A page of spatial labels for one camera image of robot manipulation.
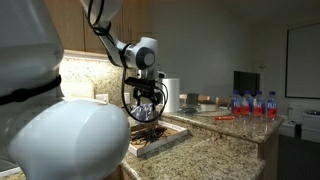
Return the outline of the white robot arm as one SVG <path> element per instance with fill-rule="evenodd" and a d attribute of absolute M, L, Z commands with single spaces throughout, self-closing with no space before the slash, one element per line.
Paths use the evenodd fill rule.
<path fill-rule="evenodd" d="M 63 96 L 64 48 L 43 0 L 0 0 L 0 156 L 27 180 L 102 180 L 130 142 L 124 111 Z"/>

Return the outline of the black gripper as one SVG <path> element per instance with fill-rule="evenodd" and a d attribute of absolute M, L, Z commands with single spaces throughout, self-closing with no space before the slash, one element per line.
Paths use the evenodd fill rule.
<path fill-rule="evenodd" d="M 162 93 L 160 88 L 155 85 L 154 80 L 128 77 L 124 83 L 134 88 L 133 97 L 138 104 L 141 103 L 142 98 L 149 99 L 153 104 L 159 104 L 162 101 Z"/>

